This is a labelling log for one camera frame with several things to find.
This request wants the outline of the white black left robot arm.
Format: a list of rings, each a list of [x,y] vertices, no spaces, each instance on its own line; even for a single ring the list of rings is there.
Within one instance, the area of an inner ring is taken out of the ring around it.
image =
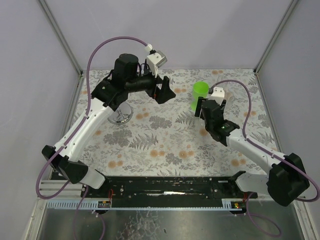
[[[105,176],[80,161],[80,156],[90,138],[100,125],[124,103],[130,93],[146,92],[158,104],[173,98],[170,79],[158,75],[159,68],[167,62],[160,51],[151,51],[145,60],[145,72],[138,74],[137,56],[121,54],[114,63],[111,76],[105,77],[91,92],[89,106],[74,125],[54,146],[46,145],[42,155],[50,166],[72,184],[81,183],[99,189]]]

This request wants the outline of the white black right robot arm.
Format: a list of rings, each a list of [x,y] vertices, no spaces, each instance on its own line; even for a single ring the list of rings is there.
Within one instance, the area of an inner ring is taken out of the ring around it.
[[[206,131],[216,141],[246,156],[258,165],[264,175],[237,173],[233,179],[242,192],[269,195],[281,206],[288,206],[310,187],[299,156],[274,151],[256,140],[249,140],[234,122],[224,119],[226,101],[199,97],[195,116],[204,121]]]

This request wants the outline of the green plastic wine glass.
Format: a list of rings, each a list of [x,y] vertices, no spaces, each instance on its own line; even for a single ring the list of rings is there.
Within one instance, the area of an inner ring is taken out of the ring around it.
[[[192,88],[192,97],[193,101],[190,105],[193,111],[196,110],[198,98],[206,98],[209,93],[209,85],[204,81],[198,81],[193,85]]]

